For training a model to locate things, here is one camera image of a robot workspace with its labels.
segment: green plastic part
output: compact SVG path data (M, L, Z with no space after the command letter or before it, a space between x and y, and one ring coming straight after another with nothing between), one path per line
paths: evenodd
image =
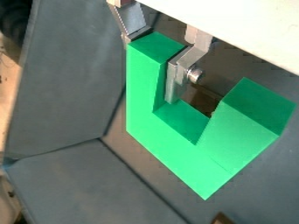
M152 33L126 46L125 129L205 200L277 139L295 104L243 79L209 119L164 101L167 60L183 45Z

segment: white surface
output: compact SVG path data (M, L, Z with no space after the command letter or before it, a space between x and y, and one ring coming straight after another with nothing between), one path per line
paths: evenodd
M137 1L299 75L299 1Z

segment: screw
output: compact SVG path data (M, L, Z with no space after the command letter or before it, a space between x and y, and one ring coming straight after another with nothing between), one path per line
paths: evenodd
M192 65L189 69L187 70L187 79L193 83L199 84L204 72L196 67L196 65Z

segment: green block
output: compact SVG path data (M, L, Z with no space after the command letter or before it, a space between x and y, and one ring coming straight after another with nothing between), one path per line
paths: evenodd
M125 129L205 200L281 134L295 105L248 79L212 118L164 101L167 60L183 46L152 33L126 46Z

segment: green foam piece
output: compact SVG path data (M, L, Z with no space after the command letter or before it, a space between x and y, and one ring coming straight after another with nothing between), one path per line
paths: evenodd
M125 129L205 200L277 139L295 104L243 79L212 118L164 101L167 60L183 45L160 33L126 46Z

